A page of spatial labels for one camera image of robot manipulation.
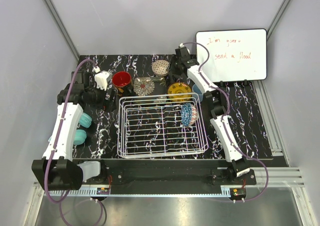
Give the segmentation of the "brown patterned bowl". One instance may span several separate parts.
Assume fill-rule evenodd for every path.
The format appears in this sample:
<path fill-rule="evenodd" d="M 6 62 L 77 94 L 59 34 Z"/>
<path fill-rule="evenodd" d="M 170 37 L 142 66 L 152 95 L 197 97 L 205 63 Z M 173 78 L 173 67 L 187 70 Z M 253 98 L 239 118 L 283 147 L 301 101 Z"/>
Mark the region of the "brown patterned bowl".
<path fill-rule="evenodd" d="M 153 73 L 158 77 L 164 77 L 168 75 L 170 63 L 166 60 L 157 60 L 151 64 Z"/>

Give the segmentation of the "black floral square plate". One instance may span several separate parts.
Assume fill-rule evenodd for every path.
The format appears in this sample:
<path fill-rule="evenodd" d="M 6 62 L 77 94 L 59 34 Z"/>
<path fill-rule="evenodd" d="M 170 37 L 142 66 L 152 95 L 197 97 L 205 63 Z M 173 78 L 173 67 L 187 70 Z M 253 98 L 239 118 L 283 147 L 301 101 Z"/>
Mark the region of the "black floral square plate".
<path fill-rule="evenodd" d="M 137 77 L 133 82 L 134 101 L 138 104 L 165 103 L 167 83 L 164 77 Z"/>

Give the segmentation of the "blue patterned bowl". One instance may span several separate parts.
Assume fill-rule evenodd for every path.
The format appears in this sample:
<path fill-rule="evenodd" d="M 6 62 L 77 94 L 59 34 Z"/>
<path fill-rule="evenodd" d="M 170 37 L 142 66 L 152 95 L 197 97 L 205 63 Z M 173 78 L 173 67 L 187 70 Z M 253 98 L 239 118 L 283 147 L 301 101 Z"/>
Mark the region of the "blue patterned bowl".
<path fill-rule="evenodd" d="M 181 123 L 187 127 L 192 126 L 198 120 L 198 110 L 193 104 L 186 103 L 181 108 Z"/>

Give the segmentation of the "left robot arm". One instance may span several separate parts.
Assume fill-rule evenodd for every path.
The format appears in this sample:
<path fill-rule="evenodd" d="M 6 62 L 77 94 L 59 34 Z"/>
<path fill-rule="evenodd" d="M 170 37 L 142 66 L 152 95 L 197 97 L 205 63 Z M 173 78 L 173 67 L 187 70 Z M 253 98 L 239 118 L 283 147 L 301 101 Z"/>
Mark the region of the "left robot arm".
<path fill-rule="evenodd" d="M 40 160 L 33 160 L 31 170 L 44 190 L 78 190 L 92 179 L 103 184 L 107 170 L 98 161 L 73 162 L 73 147 L 86 141 L 86 129 L 92 117 L 84 112 L 86 106 L 107 109 L 105 102 L 108 81 L 112 75 L 100 71 L 73 72 L 71 82 L 57 96 L 57 117 L 48 147 Z"/>

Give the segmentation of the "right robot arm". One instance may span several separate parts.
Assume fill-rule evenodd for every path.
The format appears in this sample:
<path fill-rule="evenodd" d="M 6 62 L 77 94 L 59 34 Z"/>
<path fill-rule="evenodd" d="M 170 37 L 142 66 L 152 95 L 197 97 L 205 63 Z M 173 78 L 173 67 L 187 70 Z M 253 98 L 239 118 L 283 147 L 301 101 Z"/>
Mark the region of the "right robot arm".
<path fill-rule="evenodd" d="M 229 124 L 229 97 L 202 70 L 204 64 L 191 58 L 190 51 L 184 44 L 176 48 L 175 52 L 176 60 L 171 64 L 170 72 L 175 75 L 184 73 L 201 91 L 203 95 L 202 110 L 209 116 L 209 122 L 216 131 L 224 150 L 225 160 L 228 162 L 228 167 L 223 175 L 230 183 L 239 184 L 244 180 L 245 174 L 249 173 L 250 167 Z"/>

